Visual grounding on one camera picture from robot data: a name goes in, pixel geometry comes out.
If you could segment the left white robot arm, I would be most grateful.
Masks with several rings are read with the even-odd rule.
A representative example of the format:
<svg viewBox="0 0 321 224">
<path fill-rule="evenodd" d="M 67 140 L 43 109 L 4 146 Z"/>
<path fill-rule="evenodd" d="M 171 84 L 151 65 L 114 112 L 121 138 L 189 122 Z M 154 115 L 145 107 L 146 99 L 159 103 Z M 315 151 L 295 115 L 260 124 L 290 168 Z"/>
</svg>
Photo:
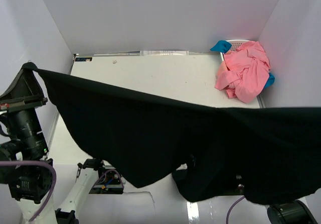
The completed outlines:
<svg viewBox="0 0 321 224">
<path fill-rule="evenodd" d="M 1 95 L 1 183 L 20 207 L 25 223 L 79 223 L 80 210 L 93 186 L 105 180 L 102 161 L 87 159 L 78 164 L 76 182 L 58 207 L 53 191 L 57 174 L 36 108 L 47 98 L 36 80 L 34 63 L 24 64 L 8 89 Z"/>
</svg>

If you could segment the black t shirt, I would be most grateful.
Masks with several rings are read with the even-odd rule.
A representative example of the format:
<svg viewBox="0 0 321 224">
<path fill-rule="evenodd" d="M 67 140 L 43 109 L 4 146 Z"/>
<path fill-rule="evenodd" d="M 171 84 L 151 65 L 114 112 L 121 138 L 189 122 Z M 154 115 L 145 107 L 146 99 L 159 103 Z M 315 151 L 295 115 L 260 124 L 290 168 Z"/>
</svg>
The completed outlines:
<svg viewBox="0 0 321 224">
<path fill-rule="evenodd" d="M 169 174 L 190 202 L 244 186 L 256 204 L 320 188 L 320 108 L 214 108 L 25 63 L 37 72 L 71 137 L 142 188 Z"/>
</svg>

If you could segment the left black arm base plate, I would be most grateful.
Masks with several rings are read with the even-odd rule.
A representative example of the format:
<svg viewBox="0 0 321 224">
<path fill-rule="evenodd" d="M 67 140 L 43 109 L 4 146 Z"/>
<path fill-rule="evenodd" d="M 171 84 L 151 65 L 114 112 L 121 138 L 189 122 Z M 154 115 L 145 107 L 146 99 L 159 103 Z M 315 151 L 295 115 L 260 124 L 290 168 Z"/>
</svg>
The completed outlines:
<svg viewBox="0 0 321 224">
<path fill-rule="evenodd" d="M 98 169 L 98 180 L 89 191 L 90 194 L 117 194 L 124 191 L 125 180 L 113 167 L 103 166 Z"/>
</svg>

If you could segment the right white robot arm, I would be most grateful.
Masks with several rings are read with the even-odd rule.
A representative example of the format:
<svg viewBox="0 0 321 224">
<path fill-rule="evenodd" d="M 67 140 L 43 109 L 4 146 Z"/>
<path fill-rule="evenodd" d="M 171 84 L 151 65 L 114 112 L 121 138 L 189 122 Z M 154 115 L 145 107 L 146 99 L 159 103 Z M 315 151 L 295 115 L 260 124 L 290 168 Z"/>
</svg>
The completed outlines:
<svg viewBox="0 0 321 224">
<path fill-rule="evenodd" d="M 317 223 L 309 208 L 300 200 L 272 204 L 267 208 L 270 223 Z"/>
</svg>

